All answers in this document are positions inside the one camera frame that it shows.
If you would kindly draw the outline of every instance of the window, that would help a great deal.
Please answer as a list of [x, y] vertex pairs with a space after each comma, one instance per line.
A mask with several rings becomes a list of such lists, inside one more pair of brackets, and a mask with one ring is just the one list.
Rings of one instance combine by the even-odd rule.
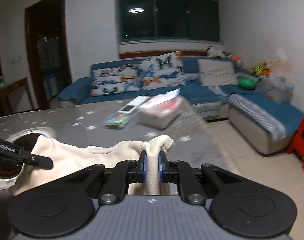
[[220, 40], [216, 1], [119, 0], [119, 8], [121, 41]]

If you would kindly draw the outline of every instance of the tissue box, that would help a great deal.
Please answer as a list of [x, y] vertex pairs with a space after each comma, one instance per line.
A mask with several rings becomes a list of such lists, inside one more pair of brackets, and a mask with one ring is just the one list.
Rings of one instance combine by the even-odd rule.
[[156, 99], [153, 98], [139, 107], [138, 123], [165, 129], [178, 116], [182, 98], [175, 97], [160, 104], [149, 106], [153, 100]]

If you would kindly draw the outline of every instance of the cream towel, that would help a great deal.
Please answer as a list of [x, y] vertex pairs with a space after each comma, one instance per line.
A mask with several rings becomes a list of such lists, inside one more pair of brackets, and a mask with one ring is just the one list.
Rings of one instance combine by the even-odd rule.
[[158, 136], [149, 142], [122, 141], [110, 148], [78, 148], [40, 135], [31, 153], [50, 157], [53, 168], [45, 170], [24, 164], [16, 184], [9, 188], [9, 192], [18, 195], [97, 163], [104, 164], [105, 168], [113, 168], [120, 161], [138, 160], [141, 151], [145, 150], [148, 160], [147, 181], [130, 184], [128, 194], [168, 195], [169, 185], [159, 182], [158, 155], [160, 150], [167, 154], [173, 146], [174, 141], [167, 135]]

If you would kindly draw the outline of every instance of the table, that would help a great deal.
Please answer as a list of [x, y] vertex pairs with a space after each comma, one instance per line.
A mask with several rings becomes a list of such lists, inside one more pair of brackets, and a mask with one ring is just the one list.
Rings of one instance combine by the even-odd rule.
[[9, 93], [11, 93], [14, 90], [17, 90], [18, 88], [20, 88], [22, 86], [24, 86], [25, 90], [27, 91], [28, 98], [29, 98], [32, 109], [34, 108], [33, 102], [32, 102], [32, 97], [31, 97], [30, 90], [29, 90], [28, 83], [27, 83], [27, 78], [23, 78], [18, 81], [6, 84], [4, 87], [0, 88], [0, 98], [2, 101], [4, 113], [6, 115], [13, 114], [13, 111], [11, 110], [10, 101], [9, 101]]
[[[48, 129], [62, 142], [77, 147], [89, 145], [111, 147], [120, 141], [149, 141], [158, 135], [169, 135], [175, 146], [167, 156], [168, 160], [177, 159], [188, 162], [191, 167], [200, 168], [203, 163], [212, 163], [221, 168], [236, 172], [233, 161], [221, 152], [215, 142], [208, 124], [183, 98], [180, 115], [169, 127], [158, 130], [137, 124], [134, 115], [122, 130], [107, 129], [104, 126], [109, 115], [118, 111], [129, 100], [92, 103], [56, 109], [25, 112], [0, 118], [0, 138], [25, 129]], [[175, 194], [176, 185], [170, 184]], [[0, 239], [10, 232], [5, 214], [5, 206], [11, 198], [7, 190], [0, 190]]]

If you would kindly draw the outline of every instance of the white wall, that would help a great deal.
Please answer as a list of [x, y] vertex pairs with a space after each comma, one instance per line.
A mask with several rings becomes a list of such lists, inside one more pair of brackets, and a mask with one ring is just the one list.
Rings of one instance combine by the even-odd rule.
[[295, 85], [292, 104], [304, 111], [304, 0], [219, 0], [224, 49], [250, 67], [284, 63]]
[[120, 45], [120, 53], [132, 51], [147, 50], [206, 50], [209, 46], [221, 49], [222, 46], [218, 42], [204, 41], [136, 41], [123, 42]]
[[[7, 82], [29, 77], [25, 45], [25, 9], [40, 0], [0, 0], [0, 54]], [[91, 64], [118, 60], [115, 0], [66, 0], [66, 36], [73, 81], [89, 75]], [[11, 64], [14, 57], [20, 61]], [[10, 97], [15, 111], [30, 109], [24, 91]]]

